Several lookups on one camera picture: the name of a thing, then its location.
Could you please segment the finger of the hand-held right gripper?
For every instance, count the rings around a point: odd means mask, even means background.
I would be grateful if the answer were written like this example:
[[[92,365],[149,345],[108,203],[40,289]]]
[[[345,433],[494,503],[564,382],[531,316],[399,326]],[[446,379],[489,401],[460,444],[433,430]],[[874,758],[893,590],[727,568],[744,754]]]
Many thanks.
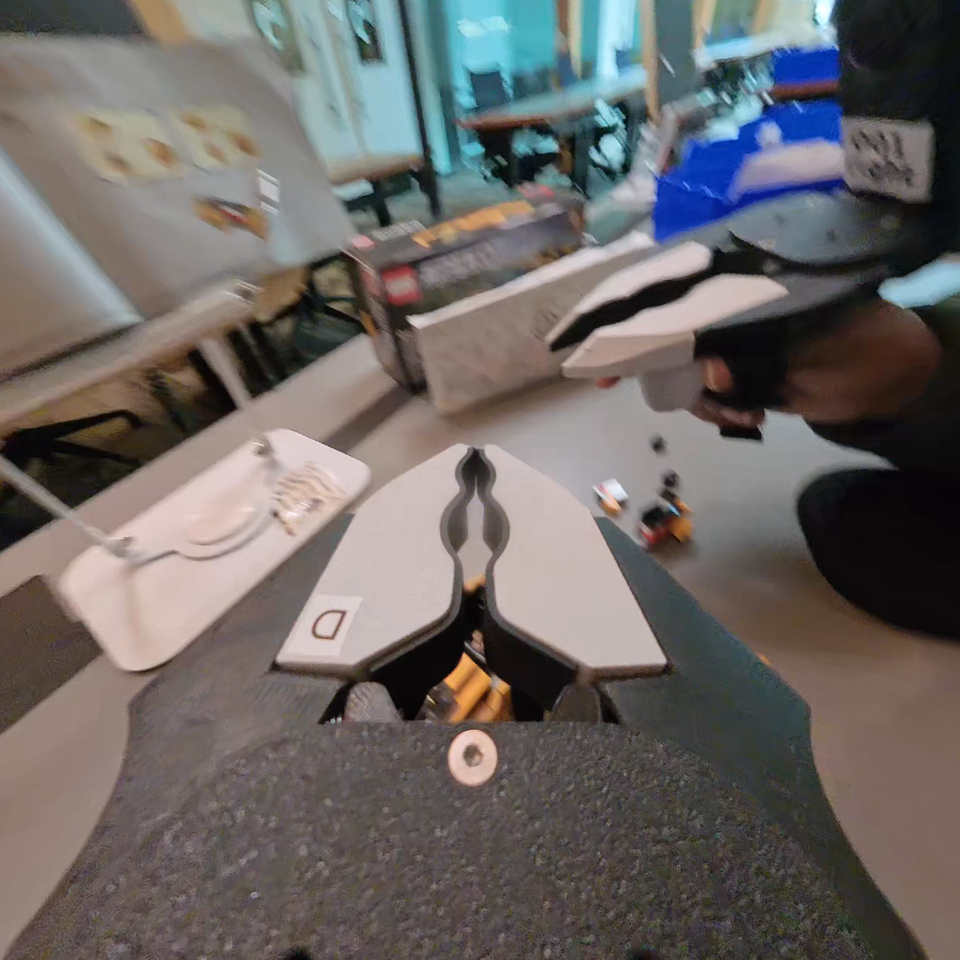
[[[696,242],[669,247],[631,264],[577,301],[546,336],[546,346],[551,353],[558,353],[643,310],[678,301],[713,270],[714,248]]]
[[[666,373],[690,366],[695,337],[787,296],[765,275],[722,273],[679,299],[590,333],[561,364],[565,378],[600,380]]]

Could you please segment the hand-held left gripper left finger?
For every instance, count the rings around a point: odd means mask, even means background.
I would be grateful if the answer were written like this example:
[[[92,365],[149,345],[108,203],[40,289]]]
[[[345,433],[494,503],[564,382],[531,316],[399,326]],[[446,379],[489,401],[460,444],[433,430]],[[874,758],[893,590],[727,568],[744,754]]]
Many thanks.
[[[463,654],[458,551],[476,452],[456,443],[366,500],[279,648],[276,670],[374,682],[402,715],[416,716]]]

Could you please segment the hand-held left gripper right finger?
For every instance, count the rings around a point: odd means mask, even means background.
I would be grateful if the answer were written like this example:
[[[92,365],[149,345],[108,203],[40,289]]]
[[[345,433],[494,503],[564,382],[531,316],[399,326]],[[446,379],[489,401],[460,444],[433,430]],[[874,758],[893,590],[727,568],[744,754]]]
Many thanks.
[[[543,712],[568,687],[663,675],[668,657],[599,526],[564,486],[505,449],[477,450],[486,661]]]

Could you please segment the person's right forearm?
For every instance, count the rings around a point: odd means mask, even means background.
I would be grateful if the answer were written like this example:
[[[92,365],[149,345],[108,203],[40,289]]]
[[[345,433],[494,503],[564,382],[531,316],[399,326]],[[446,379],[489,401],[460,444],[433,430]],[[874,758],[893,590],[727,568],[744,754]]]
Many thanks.
[[[937,444],[958,459],[959,443],[959,295],[921,311],[940,346],[940,360],[922,398],[925,425]]]

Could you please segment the red grey lego subassembly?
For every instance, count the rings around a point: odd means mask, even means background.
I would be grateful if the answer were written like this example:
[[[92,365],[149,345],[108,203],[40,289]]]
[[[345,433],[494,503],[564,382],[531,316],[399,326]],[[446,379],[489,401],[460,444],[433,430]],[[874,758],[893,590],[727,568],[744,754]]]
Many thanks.
[[[681,497],[681,479],[676,471],[667,470],[661,475],[655,498],[639,514],[637,534],[647,551],[692,540],[692,510]]]

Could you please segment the yellow lego car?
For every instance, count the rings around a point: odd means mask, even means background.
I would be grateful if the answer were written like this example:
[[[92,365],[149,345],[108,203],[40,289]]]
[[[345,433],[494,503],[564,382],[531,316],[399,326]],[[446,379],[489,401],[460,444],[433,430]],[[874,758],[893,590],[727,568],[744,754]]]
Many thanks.
[[[493,670],[487,654],[487,578],[478,574],[462,590],[465,635],[456,667],[426,695],[416,720],[492,724],[517,720],[513,691]]]

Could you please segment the black lego box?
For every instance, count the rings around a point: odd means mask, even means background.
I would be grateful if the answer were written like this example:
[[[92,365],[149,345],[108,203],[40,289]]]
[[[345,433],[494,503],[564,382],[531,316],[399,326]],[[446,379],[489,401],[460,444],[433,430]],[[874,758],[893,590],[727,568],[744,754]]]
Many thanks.
[[[383,370],[426,387],[412,317],[426,315],[568,256],[584,243],[586,201],[528,184],[506,200],[423,225],[398,222],[344,250],[359,319]]]

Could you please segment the lego instruction booklet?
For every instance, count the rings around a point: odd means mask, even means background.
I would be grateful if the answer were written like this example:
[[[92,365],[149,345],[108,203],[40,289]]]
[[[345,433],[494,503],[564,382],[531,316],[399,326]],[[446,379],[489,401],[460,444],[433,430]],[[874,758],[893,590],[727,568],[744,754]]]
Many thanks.
[[[2,378],[353,235],[259,41],[6,34],[1,61]]]

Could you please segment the person's right hand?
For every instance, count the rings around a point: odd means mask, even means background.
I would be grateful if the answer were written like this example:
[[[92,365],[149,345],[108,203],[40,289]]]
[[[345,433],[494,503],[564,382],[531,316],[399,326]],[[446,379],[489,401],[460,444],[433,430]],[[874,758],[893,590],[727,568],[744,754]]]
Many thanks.
[[[914,311],[881,298],[858,304],[828,336],[791,356],[780,402],[738,411],[719,401],[734,390],[728,366],[699,361],[702,390],[686,411],[720,428],[759,428],[768,412],[811,425],[888,417],[924,393],[943,357],[936,333]]]

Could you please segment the blue storage bin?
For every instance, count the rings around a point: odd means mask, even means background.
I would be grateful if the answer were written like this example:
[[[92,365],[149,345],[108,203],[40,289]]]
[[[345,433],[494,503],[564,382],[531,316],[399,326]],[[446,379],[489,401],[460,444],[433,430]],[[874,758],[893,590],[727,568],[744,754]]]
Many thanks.
[[[783,102],[740,126],[735,138],[695,140],[657,178],[654,241],[718,222],[738,210],[844,183],[837,102]]]
[[[835,45],[779,47],[771,55],[771,76],[775,87],[836,83],[838,48]]]

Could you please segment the printed sticker sheet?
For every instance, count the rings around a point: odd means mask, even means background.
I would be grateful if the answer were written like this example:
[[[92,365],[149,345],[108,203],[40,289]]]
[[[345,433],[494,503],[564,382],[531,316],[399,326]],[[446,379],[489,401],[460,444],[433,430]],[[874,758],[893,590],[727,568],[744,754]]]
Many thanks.
[[[287,536],[294,537],[316,518],[336,513],[346,499],[346,489],[332,473],[306,462],[276,481],[270,515]]]

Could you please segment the white printed paper bag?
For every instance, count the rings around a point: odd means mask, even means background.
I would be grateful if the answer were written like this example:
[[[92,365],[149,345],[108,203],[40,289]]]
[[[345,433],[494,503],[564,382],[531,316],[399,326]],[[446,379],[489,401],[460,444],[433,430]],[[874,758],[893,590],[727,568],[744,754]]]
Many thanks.
[[[563,354],[549,349],[547,335],[598,285],[655,248],[651,236],[635,230],[414,315],[429,402],[439,414],[455,415],[558,378]]]

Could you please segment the white book stand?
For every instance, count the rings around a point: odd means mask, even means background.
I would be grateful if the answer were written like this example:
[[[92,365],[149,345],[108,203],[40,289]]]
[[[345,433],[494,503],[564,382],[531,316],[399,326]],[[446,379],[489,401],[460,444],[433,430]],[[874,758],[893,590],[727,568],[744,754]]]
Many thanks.
[[[270,449],[246,439],[138,513],[105,532],[2,458],[2,478],[87,547],[55,584],[57,597],[117,668],[171,661],[365,492],[366,463],[289,429],[267,431]],[[346,490],[336,512],[294,536],[270,514],[277,481],[306,462]]]

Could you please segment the wooden table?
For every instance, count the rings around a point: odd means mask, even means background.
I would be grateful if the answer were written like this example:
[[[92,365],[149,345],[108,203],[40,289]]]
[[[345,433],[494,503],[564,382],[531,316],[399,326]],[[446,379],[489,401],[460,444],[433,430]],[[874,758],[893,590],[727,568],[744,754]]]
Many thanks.
[[[15,375],[1,388],[2,444],[52,405],[198,351],[227,390],[251,436],[263,450],[270,450],[266,429],[226,345],[230,331],[254,318],[257,293],[249,282],[227,282],[163,316],[135,324],[116,338]]]

